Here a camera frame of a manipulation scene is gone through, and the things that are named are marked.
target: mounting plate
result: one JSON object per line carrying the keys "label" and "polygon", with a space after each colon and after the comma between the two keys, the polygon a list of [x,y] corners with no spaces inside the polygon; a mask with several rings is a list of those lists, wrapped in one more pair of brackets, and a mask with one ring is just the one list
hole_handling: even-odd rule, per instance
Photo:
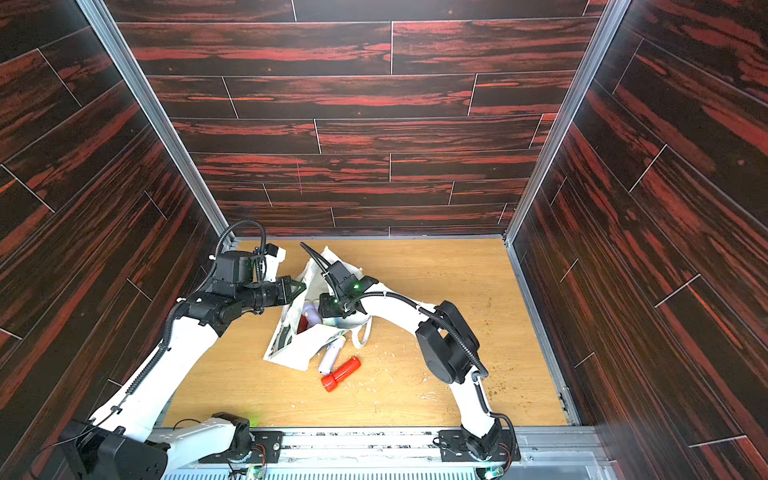
{"label": "mounting plate", "polygon": [[[259,429],[251,429],[250,434],[253,435],[253,443],[264,447],[266,452],[266,463],[277,463],[280,460],[280,450],[283,448],[283,433],[273,430],[265,431]],[[260,464],[261,457],[263,456],[259,447],[254,447],[251,450],[250,458],[245,462],[247,464]],[[214,453],[198,460],[199,463],[226,463],[227,461],[221,456],[220,453]]]}
{"label": "mounting plate", "polygon": [[[499,442],[504,445],[509,445],[510,440],[511,433],[509,430],[502,430],[502,436],[499,439]],[[454,452],[455,446],[452,447],[452,445],[466,444],[466,436],[463,430],[440,430],[438,432],[438,438],[435,439],[434,443],[440,448],[440,458],[444,462],[477,462],[477,460],[471,457],[469,452],[464,448],[462,448],[460,452]],[[519,462],[520,458],[520,448],[515,448],[515,451],[512,452],[512,461]],[[506,461],[507,452],[501,448],[499,448],[488,460],[488,462]]]}

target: wood grain wall panel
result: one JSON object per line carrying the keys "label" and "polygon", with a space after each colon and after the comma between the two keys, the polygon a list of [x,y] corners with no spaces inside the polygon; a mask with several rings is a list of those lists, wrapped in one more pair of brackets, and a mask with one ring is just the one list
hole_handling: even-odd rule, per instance
{"label": "wood grain wall panel", "polygon": [[627,190],[634,187],[664,146],[597,82],[587,90],[574,123]]}
{"label": "wood grain wall panel", "polygon": [[505,0],[428,0],[408,2],[355,2],[353,0],[293,0],[299,22],[378,22],[389,20],[472,20],[473,18],[576,17],[584,0],[505,2]]}
{"label": "wood grain wall panel", "polygon": [[585,17],[599,17],[603,15],[605,7],[608,5],[608,0],[589,0],[587,2],[587,8],[584,9]]}
{"label": "wood grain wall panel", "polygon": [[558,161],[594,221],[631,268],[651,305],[693,278],[696,269],[643,212],[574,126],[563,140]]}
{"label": "wood grain wall panel", "polygon": [[206,182],[287,182],[296,183],[299,155],[249,155],[190,153]]}
{"label": "wood grain wall panel", "polygon": [[642,41],[641,36],[631,31],[622,22],[605,52],[603,61],[600,62],[597,73],[594,74],[595,81],[613,93]]}
{"label": "wood grain wall panel", "polygon": [[237,118],[221,77],[149,76],[147,80],[169,117]]}
{"label": "wood grain wall panel", "polygon": [[173,218],[179,206],[192,194],[192,190],[170,157],[165,156],[163,162],[164,169],[147,186],[147,195],[162,212],[163,217]]}
{"label": "wood grain wall panel", "polygon": [[392,73],[574,70],[596,18],[396,22]]}
{"label": "wood grain wall panel", "polygon": [[[649,404],[663,406],[670,419],[660,417],[657,421],[670,422],[669,428],[674,428],[687,445],[739,435],[739,426],[654,312],[631,277],[632,271],[608,243],[570,181],[555,199],[553,209],[593,285],[593,297],[604,306],[603,324],[585,329],[592,346],[605,359],[605,368],[612,368],[612,362],[617,361],[613,357],[627,356],[629,360],[621,362],[637,362],[642,372],[638,375],[647,379],[645,387],[637,387],[646,392],[630,390],[627,395],[636,396],[635,401],[645,398]],[[615,368],[624,367],[615,364]]]}
{"label": "wood grain wall panel", "polygon": [[575,71],[479,74],[470,115],[547,114],[556,112]]}
{"label": "wood grain wall panel", "polygon": [[[22,478],[36,452],[45,445],[57,442],[70,419],[88,419],[101,398],[107,374],[149,303],[131,284],[123,283],[16,445],[10,461],[3,468],[8,478]],[[35,472],[45,471],[43,464],[49,456],[53,457],[50,455],[53,451],[48,449],[38,457]]]}
{"label": "wood grain wall panel", "polygon": [[766,229],[668,148],[632,196],[768,345]]}
{"label": "wood grain wall panel", "polygon": [[266,188],[262,183],[225,184],[222,182],[211,181],[208,182],[208,189],[219,205],[241,204],[250,207],[272,207],[270,198],[266,193]]}
{"label": "wood grain wall panel", "polygon": [[[246,237],[258,237],[258,229],[245,227],[240,235]],[[302,227],[272,227],[266,231],[270,238],[274,237],[386,237],[389,234],[388,227],[370,228],[302,228]]]}
{"label": "wood grain wall panel", "polygon": [[640,45],[615,96],[725,194],[768,224],[763,182],[768,106],[648,42]]}
{"label": "wood grain wall panel", "polygon": [[202,253],[207,255],[213,252],[216,243],[213,235],[213,228],[207,221],[197,224],[157,295],[144,311],[138,327],[134,329],[133,335],[127,341],[109,375],[111,380],[121,385],[125,384],[157,346],[165,318],[176,303],[176,299],[194,293],[193,289],[198,284],[195,279],[200,269],[200,256]]}
{"label": "wood grain wall panel", "polygon": [[326,153],[483,151],[527,148],[538,115],[397,120],[318,120]]}
{"label": "wood grain wall panel", "polygon": [[475,76],[234,77],[225,80],[240,118],[406,118],[465,117]]}
{"label": "wood grain wall panel", "polygon": [[[161,218],[146,197],[130,207],[0,368],[0,419],[8,426],[0,433],[0,445],[10,449],[24,435],[141,259],[144,235]],[[0,458],[8,454],[0,450]]]}
{"label": "wood grain wall panel", "polygon": [[290,0],[106,0],[116,22],[293,22]]}
{"label": "wood grain wall panel", "polygon": [[500,225],[446,225],[444,227],[390,227],[389,235],[418,237],[423,235],[501,235],[506,227]]}
{"label": "wood grain wall panel", "polygon": [[122,79],[91,27],[46,45],[40,52],[81,105]]}
{"label": "wood grain wall panel", "polygon": [[299,155],[301,184],[389,180],[389,156],[375,154]]}
{"label": "wood grain wall panel", "polygon": [[129,277],[145,295],[154,298],[176,263],[181,249],[200,222],[201,215],[195,215],[197,201],[190,192],[179,211],[164,222],[161,229],[148,233],[142,246],[148,246],[141,262],[131,271]]}
{"label": "wood grain wall panel", "polygon": [[171,120],[189,151],[225,154],[319,153],[312,121]]}
{"label": "wood grain wall panel", "polygon": [[[144,131],[45,229],[9,258],[0,272],[0,327],[25,336],[98,245],[118,225],[165,155],[155,133]],[[52,263],[51,258],[58,259]],[[13,281],[25,278],[25,282]]]}
{"label": "wood grain wall panel", "polygon": [[51,217],[24,184],[0,168],[0,265]]}
{"label": "wood grain wall panel", "polygon": [[392,154],[392,181],[528,178],[539,149]]}
{"label": "wood grain wall panel", "polygon": [[768,349],[703,278],[658,311],[742,432],[768,456]]}
{"label": "wood grain wall panel", "polygon": [[78,109],[77,101],[39,50],[0,65],[0,162]]}
{"label": "wood grain wall panel", "polygon": [[121,23],[149,75],[389,74],[391,23]]}
{"label": "wood grain wall panel", "polygon": [[276,207],[405,207],[448,205],[451,182],[272,184],[266,187]]}
{"label": "wood grain wall panel", "polygon": [[333,217],[338,227],[498,225],[503,208],[504,204],[340,207],[334,209]]}
{"label": "wood grain wall panel", "polygon": [[541,116],[539,124],[536,127],[536,132],[534,133],[528,148],[544,147],[544,142],[546,142],[547,137],[549,137],[549,131],[552,130],[552,125],[554,125],[556,117],[557,114],[543,114]]}
{"label": "wood grain wall panel", "polygon": [[146,124],[147,117],[121,82],[5,166],[58,210]]}
{"label": "wood grain wall panel", "polygon": [[766,6],[724,0],[635,2],[627,24],[668,51],[768,101]]}
{"label": "wood grain wall panel", "polygon": [[224,216],[233,223],[237,220],[258,218],[266,228],[271,227],[335,227],[330,207],[260,207],[247,202],[219,201]]}
{"label": "wood grain wall panel", "polygon": [[768,478],[768,463],[747,438],[702,445],[690,450],[711,478],[762,480]]}
{"label": "wood grain wall panel", "polygon": [[7,0],[0,16],[0,37],[13,39],[0,49],[0,62],[88,26],[71,0]]}
{"label": "wood grain wall panel", "polygon": [[528,178],[454,182],[451,205],[517,203]]}

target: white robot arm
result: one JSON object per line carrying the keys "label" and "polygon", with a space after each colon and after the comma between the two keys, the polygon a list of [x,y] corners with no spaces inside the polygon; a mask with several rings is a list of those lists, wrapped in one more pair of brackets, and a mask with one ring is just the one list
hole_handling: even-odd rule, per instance
{"label": "white robot arm", "polygon": [[[157,348],[88,422],[72,421],[62,433],[61,446],[80,478],[129,478],[140,469],[149,480],[214,453],[223,453],[232,462],[250,457],[249,421],[224,412],[199,425],[153,432],[168,399],[231,322],[247,311],[258,313],[267,306],[286,305],[306,288],[289,276],[276,275],[285,250],[266,244],[266,235],[263,247],[254,253],[219,253],[220,245],[221,239],[204,284],[189,298],[180,299],[169,313]],[[430,371],[449,384],[458,404],[465,430],[465,445],[459,447],[480,461],[490,458],[500,439],[500,419],[512,427],[504,415],[488,407],[481,383],[488,372],[477,358],[478,341],[458,310],[448,302],[440,306],[417,303],[368,276],[357,281],[341,262],[330,265],[303,246],[324,270],[334,291],[333,296],[321,296],[321,315],[348,316],[361,311],[414,334]],[[258,266],[255,279],[254,265]],[[442,330],[449,332],[445,338]],[[515,452],[514,433],[512,440],[510,451]]]}

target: metal corner post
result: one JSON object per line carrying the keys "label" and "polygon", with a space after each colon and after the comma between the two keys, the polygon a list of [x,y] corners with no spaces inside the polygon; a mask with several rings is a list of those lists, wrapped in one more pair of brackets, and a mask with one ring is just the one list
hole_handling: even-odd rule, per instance
{"label": "metal corner post", "polygon": [[157,132],[157,136],[165,145],[165,148],[173,159],[174,163],[181,172],[181,176],[189,185],[197,202],[203,208],[208,220],[216,230],[221,233],[228,227],[227,220],[221,213],[216,204],[213,195],[210,194],[208,186],[200,176],[200,172],[187,152],[186,147],[181,143],[178,133],[170,122],[170,118],[160,105],[160,101],[154,94],[149,85],[147,77],[144,76],[141,67],[139,67],[136,58],[131,53],[125,38],[120,33],[118,25],[114,22],[107,6],[103,0],[76,0],[80,9],[85,14],[88,22],[93,27],[99,40],[101,40],[104,49],[112,58],[115,66],[125,80],[125,84],[131,89],[136,97],[141,110],[147,115],[152,128]]}
{"label": "metal corner post", "polygon": [[515,216],[512,218],[512,222],[509,225],[505,233],[505,241],[507,248],[512,248],[512,241],[517,236],[520,227],[523,224],[525,215],[528,214],[533,200],[536,197],[541,184],[544,182],[544,178],[549,172],[549,168],[554,162],[554,156],[560,148],[560,144],[565,138],[565,134],[568,132],[571,122],[576,116],[576,112],[581,106],[581,101],[584,100],[584,96],[587,94],[594,74],[597,73],[600,63],[603,61],[605,52],[608,50],[608,46],[616,35],[616,31],[619,28],[621,20],[624,18],[624,14],[627,12],[631,0],[611,0],[600,17],[598,26],[594,30],[592,40],[587,46],[587,51],[584,53],[584,57],[581,59],[576,75],[571,82],[571,88],[568,89],[568,93],[565,95],[563,105],[560,106],[558,117],[552,125],[552,129],[544,142],[544,146],[541,148],[541,153],[538,156],[538,162],[531,174],[531,179],[528,185],[525,187],[518,209],[515,212]]}

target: red flashlight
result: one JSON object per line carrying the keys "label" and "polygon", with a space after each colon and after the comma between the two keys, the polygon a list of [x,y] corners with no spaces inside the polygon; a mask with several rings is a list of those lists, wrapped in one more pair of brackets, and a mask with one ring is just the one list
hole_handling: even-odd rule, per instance
{"label": "red flashlight", "polygon": [[339,382],[350,376],[352,372],[360,368],[360,360],[354,356],[347,360],[344,365],[336,369],[335,372],[331,372],[329,375],[323,377],[320,382],[326,387],[328,392],[332,391],[339,385]]}

